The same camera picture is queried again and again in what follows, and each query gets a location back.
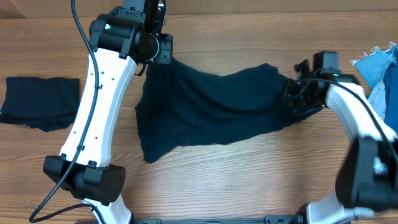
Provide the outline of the dark navy t-shirt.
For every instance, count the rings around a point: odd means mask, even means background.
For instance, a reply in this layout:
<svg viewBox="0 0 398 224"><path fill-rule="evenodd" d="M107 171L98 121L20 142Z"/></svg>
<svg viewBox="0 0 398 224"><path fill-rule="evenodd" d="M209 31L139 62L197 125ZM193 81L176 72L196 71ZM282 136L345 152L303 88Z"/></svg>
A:
<svg viewBox="0 0 398 224"><path fill-rule="evenodd" d="M264 63L226 76L177 59L149 65L135 107L144 160L154 163L177 146L227 145L279 131L322 110L287 106L289 78Z"/></svg>

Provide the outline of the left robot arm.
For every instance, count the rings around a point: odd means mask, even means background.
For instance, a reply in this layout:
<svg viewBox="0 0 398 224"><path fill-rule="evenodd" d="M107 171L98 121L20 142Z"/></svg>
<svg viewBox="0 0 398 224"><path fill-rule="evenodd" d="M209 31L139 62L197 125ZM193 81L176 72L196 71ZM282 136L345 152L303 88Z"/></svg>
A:
<svg viewBox="0 0 398 224"><path fill-rule="evenodd" d="M100 14L83 34L89 50L85 88L72 130L57 156L47 156L45 174L69 191L98 223L133 223L121 192L124 167L111 163L111 144L123 96L148 64L169 64L172 36L162 32L164 1L125 1Z"/></svg>

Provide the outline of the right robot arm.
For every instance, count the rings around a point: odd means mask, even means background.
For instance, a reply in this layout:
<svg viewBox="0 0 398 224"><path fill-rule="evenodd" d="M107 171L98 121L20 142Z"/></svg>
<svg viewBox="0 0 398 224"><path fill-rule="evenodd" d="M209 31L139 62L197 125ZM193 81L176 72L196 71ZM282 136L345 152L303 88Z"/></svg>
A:
<svg viewBox="0 0 398 224"><path fill-rule="evenodd" d="M368 103L354 75L338 68L338 53L322 51L294 66L280 97L294 109L325 106L338 117L349 151L330 195L302 205L285 223L351 223L397 208L397 133Z"/></svg>

